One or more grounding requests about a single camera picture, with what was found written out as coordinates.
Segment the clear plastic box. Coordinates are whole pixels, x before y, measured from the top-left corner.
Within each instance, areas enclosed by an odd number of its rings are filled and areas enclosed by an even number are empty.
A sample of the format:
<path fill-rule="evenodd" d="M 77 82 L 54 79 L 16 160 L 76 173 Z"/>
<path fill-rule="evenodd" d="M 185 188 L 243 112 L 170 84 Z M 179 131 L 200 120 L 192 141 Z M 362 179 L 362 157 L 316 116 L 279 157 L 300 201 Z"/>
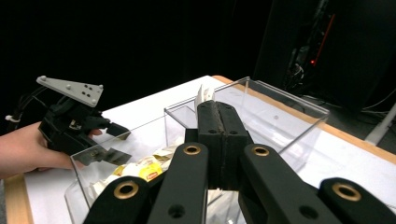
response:
<path fill-rule="evenodd" d="M 304 167 L 320 134 L 319 125 L 329 116 L 328 110 L 249 77 L 212 88 L 215 100 L 235 108 L 254 142 L 272 147 L 294 171 Z M 165 107 L 156 119 L 127 127 L 131 132 L 127 139 L 104 133 L 95 137 L 94 146 L 113 147 L 130 154 L 128 162 L 136 162 L 158 148 L 170 146 L 179 137 L 185 139 L 186 129 L 197 125 L 197 93 Z M 83 165 L 71 159 L 77 178 L 64 197 L 72 224 L 82 224 L 96 200 L 90 184 L 108 176 L 118 165 L 105 161 Z"/>

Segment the white tea bag packet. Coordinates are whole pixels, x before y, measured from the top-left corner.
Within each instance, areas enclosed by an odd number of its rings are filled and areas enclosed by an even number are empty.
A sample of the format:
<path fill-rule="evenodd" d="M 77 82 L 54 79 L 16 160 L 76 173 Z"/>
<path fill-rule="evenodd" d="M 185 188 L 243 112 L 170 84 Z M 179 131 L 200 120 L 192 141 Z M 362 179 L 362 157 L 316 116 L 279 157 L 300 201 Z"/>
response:
<path fill-rule="evenodd" d="M 215 100 L 215 90 L 210 87 L 202 84 L 198 90 L 198 93 L 195 97 L 195 104 L 199 105 L 206 101 L 214 101 Z"/>

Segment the black computer tower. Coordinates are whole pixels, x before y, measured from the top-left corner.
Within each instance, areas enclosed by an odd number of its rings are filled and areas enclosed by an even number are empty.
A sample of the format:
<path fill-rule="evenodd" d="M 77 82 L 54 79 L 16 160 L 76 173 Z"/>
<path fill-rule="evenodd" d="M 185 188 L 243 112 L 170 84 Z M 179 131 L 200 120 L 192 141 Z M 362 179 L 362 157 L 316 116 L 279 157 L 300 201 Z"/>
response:
<path fill-rule="evenodd" d="M 272 0 L 254 77 L 352 113 L 396 58 L 396 0 Z"/>

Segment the pile of tea bags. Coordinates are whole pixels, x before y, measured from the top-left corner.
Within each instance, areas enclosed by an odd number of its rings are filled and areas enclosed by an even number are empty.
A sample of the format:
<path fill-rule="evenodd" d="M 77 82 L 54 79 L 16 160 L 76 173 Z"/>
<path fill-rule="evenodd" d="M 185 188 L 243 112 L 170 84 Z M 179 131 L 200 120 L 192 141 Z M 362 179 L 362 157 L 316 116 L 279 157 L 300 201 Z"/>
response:
<path fill-rule="evenodd" d="M 114 168 L 110 174 L 90 184 L 92 196 L 97 198 L 114 180 L 124 176 L 140 177 L 149 182 L 168 170 L 176 148 L 184 142 L 177 138 L 170 146 L 156 149 L 151 155 L 136 162 L 127 162 Z"/>

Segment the white metal stand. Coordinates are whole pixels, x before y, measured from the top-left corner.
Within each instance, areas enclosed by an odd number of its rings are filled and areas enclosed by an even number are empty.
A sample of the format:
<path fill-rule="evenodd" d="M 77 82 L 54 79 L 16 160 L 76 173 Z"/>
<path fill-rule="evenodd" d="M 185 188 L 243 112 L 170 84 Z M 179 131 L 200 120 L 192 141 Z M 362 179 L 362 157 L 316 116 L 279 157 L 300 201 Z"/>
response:
<path fill-rule="evenodd" d="M 396 103 L 393 105 L 388 114 L 379 122 L 372 131 L 366 136 L 365 141 L 376 146 L 386 135 L 393 119 L 396 117 Z"/>

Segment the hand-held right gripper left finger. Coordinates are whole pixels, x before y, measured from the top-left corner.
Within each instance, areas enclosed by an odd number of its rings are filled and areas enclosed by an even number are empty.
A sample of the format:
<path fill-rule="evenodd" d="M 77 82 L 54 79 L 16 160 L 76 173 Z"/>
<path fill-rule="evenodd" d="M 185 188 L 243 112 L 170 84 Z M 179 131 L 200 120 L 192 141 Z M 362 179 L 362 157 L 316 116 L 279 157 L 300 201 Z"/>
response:
<path fill-rule="evenodd" d="M 221 132 L 219 111 L 214 101 L 200 103 L 197 107 L 198 142 L 208 149 L 208 188 L 220 188 Z"/>

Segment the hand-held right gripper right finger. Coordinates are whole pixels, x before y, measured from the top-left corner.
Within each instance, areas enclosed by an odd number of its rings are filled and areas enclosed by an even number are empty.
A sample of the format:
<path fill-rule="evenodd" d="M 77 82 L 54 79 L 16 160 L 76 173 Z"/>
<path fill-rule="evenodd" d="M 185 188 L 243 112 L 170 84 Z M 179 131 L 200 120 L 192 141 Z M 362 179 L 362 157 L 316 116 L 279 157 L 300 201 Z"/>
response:
<path fill-rule="evenodd" d="M 219 114 L 223 127 L 220 187 L 225 190 L 238 190 L 239 158 L 245 146 L 252 143 L 252 139 L 233 106 L 219 103 Z"/>

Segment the dark curtain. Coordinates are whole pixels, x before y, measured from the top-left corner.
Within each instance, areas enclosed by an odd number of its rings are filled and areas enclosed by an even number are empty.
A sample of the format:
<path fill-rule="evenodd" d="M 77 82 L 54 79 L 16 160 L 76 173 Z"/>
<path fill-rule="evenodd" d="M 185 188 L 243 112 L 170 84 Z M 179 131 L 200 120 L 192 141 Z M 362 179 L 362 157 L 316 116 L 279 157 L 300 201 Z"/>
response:
<path fill-rule="evenodd" d="M 271 0 L 0 0 L 0 134 L 41 75 L 108 109 L 203 75 L 253 73 Z"/>

